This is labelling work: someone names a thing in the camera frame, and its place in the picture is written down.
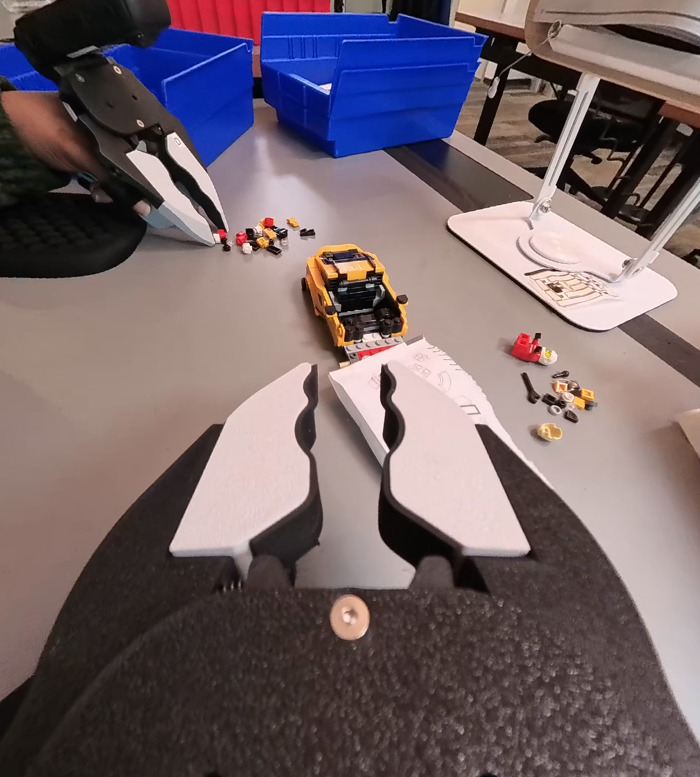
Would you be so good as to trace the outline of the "yellow toy brick car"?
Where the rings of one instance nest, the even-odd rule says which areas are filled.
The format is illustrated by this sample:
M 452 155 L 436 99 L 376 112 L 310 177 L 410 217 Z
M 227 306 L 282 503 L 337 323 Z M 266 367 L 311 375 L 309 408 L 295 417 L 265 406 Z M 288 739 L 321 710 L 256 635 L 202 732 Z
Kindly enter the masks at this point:
M 302 289 L 347 364 L 403 343 L 408 297 L 394 292 L 373 253 L 355 244 L 321 248 L 307 259 Z

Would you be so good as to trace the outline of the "white adjustable stand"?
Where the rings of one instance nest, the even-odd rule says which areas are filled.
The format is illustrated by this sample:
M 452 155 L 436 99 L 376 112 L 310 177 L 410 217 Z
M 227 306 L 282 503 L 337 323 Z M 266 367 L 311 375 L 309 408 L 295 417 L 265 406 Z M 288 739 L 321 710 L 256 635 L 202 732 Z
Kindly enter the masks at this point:
M 601 79 L 664 102 L 693 105 L 700 113 L 700 51 L 638 30 L 625 35 L 620 29 L 602 26 L 536 23 L 530 20 L 529 9 L 526 45 L 542 59 L 581 73 L 569 119 L 542 187 L 533 201 L 453 216 L 448 229 L 559 316 L 582 329 L 606 332 L 676 297 L 675 286 L 648 266 L 700 203 L 700 177 L 639 257 L 627 257 L 555 214 L 552 199 L 557 181 Z M 590 274 L 610 286 L 619 298 L 556 309 L 523 278 L 539 268 Z

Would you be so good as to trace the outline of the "black bumpy wrist rest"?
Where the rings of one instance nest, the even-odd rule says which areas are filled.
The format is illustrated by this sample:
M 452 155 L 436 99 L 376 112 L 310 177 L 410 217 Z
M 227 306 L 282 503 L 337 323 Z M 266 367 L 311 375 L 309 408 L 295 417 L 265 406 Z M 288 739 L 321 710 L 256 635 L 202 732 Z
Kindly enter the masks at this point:
M 146 223 L 82 193 L 42 193 L 0 210 L 0 277 L 101 274 L 131 256 Z

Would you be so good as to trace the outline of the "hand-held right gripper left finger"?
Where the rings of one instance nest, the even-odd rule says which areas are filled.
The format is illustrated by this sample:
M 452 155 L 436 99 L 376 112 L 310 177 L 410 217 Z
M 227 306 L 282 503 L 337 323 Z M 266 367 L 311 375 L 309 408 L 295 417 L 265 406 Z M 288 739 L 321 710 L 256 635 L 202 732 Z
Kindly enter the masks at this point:
M 246 579 L 255 558 L 272 556 L 295 579 L 323 527 L 317 402 L 317 367 L 302 363 L 234 410 L 171 540 L 174 557 L 230 557 Z

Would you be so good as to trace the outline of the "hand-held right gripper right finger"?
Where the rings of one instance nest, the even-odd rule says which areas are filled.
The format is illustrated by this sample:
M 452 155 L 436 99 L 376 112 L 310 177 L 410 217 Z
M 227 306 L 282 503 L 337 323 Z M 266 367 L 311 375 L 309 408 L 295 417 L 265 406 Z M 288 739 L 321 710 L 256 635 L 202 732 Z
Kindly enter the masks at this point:
M 531 558 L 531 546 L 481 430 L 410 368 L 382 368 L 385 456 L 378 527 L 384 543 L 423 578 L 479 578 L 480 559 Z

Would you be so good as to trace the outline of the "torn white paper bag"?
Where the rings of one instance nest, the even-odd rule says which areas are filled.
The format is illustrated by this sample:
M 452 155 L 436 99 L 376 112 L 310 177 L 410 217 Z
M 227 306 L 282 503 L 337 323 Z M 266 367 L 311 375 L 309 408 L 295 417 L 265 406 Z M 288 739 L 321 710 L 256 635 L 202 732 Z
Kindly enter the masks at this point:
M 385 408 L 381 402 L 382 368 L 389 362 L 399 362 L 410 368 L 418 377 L 451 398 L 481 430 L 489 454 L 490 443 L 498 439 L 540 476 L 535 465 L 523 456 L 498 422 L 481 386 L 452 357 L 423 338 L 396 345 L 329 374 L 335 392 L 360 427 L 380 464 L 384 464 L 389 451 L 383 437 Z M 511 464 L 504 453 L 500 453 L 498 462 L 493 465 L 511 503 L 519 498 L 523 504 L 533 504 L 536 496 L 528 493 L 531 484 L 522 475 L 520 467 Z

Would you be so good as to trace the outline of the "large pile of toy bricks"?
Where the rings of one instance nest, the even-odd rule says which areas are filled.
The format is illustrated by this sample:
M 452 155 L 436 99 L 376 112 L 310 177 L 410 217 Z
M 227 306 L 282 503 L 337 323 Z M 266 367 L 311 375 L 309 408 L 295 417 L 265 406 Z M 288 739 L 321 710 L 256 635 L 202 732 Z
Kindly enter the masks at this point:
M 264 217 L 252 227 L 244 228 L 230 236 L 224 229 L 219 229 L 214 237 L 224 251 L 238 249 L 244 255 L 258 251 L 266 251 L 274 256 L 280 256 L 290 246 L 291 239 L 316 238 L 316 230 L 303 226 L 298 219 L 286 218 L 278 223 L 272 217 Z

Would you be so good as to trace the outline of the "blue plastic bin holding paper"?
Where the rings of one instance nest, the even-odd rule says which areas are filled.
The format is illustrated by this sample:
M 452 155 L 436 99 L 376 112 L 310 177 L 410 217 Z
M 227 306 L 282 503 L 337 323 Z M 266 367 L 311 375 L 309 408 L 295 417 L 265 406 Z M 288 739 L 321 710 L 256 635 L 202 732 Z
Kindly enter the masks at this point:
M 486 40 L 409 15 L 266 12 L 264 98 L 335 158 L 446 138 Z

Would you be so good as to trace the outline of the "small group of toy bricks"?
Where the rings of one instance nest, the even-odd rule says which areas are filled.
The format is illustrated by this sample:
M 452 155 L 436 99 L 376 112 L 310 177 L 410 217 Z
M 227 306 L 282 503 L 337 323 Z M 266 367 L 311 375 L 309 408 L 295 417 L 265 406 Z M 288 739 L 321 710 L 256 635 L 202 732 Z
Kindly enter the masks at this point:
M 595 393 L 570 376 L 569 371 L 556 372 L 551 377 L 551 389 L 541 397 L 550 414 L 577 423 L 579 413 L 589 413 L 598 407 Z

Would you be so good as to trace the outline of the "black office chair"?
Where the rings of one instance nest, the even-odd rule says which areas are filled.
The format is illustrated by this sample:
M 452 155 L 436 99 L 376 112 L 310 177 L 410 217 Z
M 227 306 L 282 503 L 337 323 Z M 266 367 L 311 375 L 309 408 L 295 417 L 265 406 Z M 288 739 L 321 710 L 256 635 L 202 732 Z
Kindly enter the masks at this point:
M 570 116 L 574 97 L 561 90 L 556 100 L 542 101 L 529 111 L 529 121 L 541 132 L 541 139 L 557 143 Z M 662 102 L 641 92 L 607 81 L 598 84 L 578 135 L 571 147 L 568 163 L 560 176 L 558 187 L 569 186 L 586 197 L 596 200 L 592 187 L 573 170 L 577 156 L 599 163 L 595 151 L 633 153 L 646 141 L 651 125 L 657 119 Z

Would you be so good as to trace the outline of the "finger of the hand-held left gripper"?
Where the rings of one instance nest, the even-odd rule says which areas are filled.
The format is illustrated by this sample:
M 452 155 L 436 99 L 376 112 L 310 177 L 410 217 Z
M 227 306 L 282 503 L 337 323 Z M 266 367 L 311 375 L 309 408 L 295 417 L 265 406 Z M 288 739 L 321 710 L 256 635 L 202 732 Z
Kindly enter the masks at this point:
M 228 218 L 195 147 L 178 121 L 162 123 L 162 233 L 216 236 L 228 232 Z
M 176 163 L 177 172 L 171 173 L 160 159 L 142 150 L 132 150 L 126 155 L 134 168 L 144 177 L 145 181 L 161 197 L 160 206 L 151 206 L 151 213 L 145 219 L 148 223 L 158 228 L 163 225 L 180 229 L 188 238 L 206 246 L 217 244 L 214 234 L 218 228 L 218 215 L 203 216 L 194 206 L 197 203 L 209 201 L 208 205 L 201 205 L 204 211 L 209 212 L 210 207 L 218 212 L 218 193 L 209 173 L 204 168 L 200 159 L 190 149 L 167 149 L 167 161 Z M 198 187 L 198 194 L 188 196 L 177 186 L 177 173 L 187 173 L 187 183 L 182 186 L 188 189 L 188 184 Z

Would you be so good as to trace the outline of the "brown background desk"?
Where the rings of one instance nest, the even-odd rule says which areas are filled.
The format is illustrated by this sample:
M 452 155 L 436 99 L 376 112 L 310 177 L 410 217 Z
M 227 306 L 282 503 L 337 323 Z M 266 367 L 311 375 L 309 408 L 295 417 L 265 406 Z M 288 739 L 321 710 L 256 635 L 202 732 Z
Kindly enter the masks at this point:
M 498 17 L 488 14 L 475 15 L 461 9 L 455 15 L 455 21 L 466 23 L 473 27 L 479 34 L 488 36 L 482 49 L 482 57 L 492 64 L 501 66 L 501 69 L 509 66 L 516 57 L 523 55 L 517 51 L 518 46 L 524 40 L 524 23 L 503 21 Z M 543 60 L 538 55 L 526 54 L 518 68 L 522 73 L 531 75 L 534 79 L 556 84 L 560 87 L 558 102 L 564 102 L 566 91 L 575 88 L 580 78 L 580 73 L 561 64 L 554 64 Z M 490 102 L 485 103 L 482 109 L 473 139 L 480 144 L 486 144 L 491 132 L 498 106 L 507 88 L 509 73 L 501 75 L 498 91 L 489 97 Z M 643 114 L 645 119 L 640 129 L 640 140 L 636 142 L 634 153 L 624 162 L 625 167 L 617 173 L 618 180 L 612 183 L 605 193 L 596 193 L 595 189 L 588 186 L 575 170 L 573 163 L 576 159 L 576 151 L 567 162 L 567 169 L 561 174 L 559 188 L 569 188 L 572 193 L 580 192 L 588 196 L 588 199 L 601 206 L 600 212 L 610 218 L 619 216 L 629 224 L 636 225 L 637 231 L 643 236 L 651 236 L 652 232 L 667 218 L 687 191 L 700 177 L 700 113 L 694 110 L 693 105 L 680 102 L 666 102 L 652 100 L 650 110 Z M 651 210 L 642 208 L 645 202 L 633 206 L 630 205 L 631 195 L 640 184 L 643 176 L 650 170 L 658 156 L 667 148 L 668 143 L 674 138 L 679 125 L 690 127 L 692 134 L 683 142 L 683 150 L 675 157 L 674 161 L 685 163 L 673 183 L 666 189 Z

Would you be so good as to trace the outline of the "sticker sheet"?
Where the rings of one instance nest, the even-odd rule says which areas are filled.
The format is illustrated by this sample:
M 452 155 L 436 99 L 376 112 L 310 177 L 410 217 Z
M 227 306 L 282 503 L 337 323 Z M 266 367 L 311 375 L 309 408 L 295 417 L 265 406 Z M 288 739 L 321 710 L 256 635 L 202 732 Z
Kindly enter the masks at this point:
M 525 273 L 523 278 L 544 302 L 556 309 L 577 308 L 619 298 L 610 286 L 587 273 L 539 268 Z

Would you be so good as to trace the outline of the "open booklet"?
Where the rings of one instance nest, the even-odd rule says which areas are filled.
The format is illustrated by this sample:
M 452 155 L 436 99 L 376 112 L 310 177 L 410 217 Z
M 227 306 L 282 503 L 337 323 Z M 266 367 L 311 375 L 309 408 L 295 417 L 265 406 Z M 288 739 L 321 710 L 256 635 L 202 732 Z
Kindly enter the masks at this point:
M 536 23 L 638 30 L 700 51 L 700 1 L 543 1 L 531 2 Z

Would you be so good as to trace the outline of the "red bin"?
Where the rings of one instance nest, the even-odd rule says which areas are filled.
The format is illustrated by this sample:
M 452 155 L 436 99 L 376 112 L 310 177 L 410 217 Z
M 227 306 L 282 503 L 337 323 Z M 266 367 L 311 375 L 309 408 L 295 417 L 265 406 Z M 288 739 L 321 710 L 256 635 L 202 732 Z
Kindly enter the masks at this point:
M 176 29 L 236 36 L 260 43 L 266 12 L 328 13 L 331 1 L 168 1 Z

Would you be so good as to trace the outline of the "blue plastic bin holding bricks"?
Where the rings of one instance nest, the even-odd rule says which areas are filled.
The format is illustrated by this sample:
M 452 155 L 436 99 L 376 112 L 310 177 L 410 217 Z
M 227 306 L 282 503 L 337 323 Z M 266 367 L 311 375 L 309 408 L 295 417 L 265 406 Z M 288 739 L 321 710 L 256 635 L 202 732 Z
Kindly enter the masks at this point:
M 208 165 L 253 124 L 252 42 L 174 29 L 163 30 L 154 44 L 105 47 L 180 122 L 199 159 Z M 59 88 L 38 73 L 12 43 L 0 44 L 0 75 L 17 91 Z

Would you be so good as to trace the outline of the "person's left hand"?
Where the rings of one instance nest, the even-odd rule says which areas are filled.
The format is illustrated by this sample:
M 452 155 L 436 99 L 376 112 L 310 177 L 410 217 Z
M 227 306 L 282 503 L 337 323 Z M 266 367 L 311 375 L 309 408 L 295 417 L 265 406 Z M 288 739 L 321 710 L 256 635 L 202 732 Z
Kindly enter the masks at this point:
M 90 175 L 98 183 L 108 179 L 94 146 L 56 94 L 6 91 L 1 101 L 15 133 L 37 160 L 57 172 Z

